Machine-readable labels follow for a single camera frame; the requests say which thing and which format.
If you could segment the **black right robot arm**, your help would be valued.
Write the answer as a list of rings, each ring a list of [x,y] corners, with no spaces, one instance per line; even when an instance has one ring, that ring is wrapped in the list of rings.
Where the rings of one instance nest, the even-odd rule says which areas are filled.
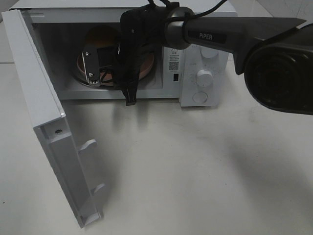
[[[192,44],[229,52],[237,74],[261,105],[280,112],[313,113],[313,26],[299,18],[210,17],[177,3],[148,4],[120,18],[115,46],[98,49],[99,67],[112,73],[127,105],[136,103],[140,66],[155,46]]]

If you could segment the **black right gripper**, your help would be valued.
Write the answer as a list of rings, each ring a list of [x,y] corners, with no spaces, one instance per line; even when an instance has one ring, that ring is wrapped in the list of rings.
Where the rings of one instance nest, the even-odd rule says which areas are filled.
[[[112,71],[114,85],[121,89],[126,106],[136,105],[139,73],[142,63],[154,49],[137,47],[123,42],[97,50],[100,72]]]

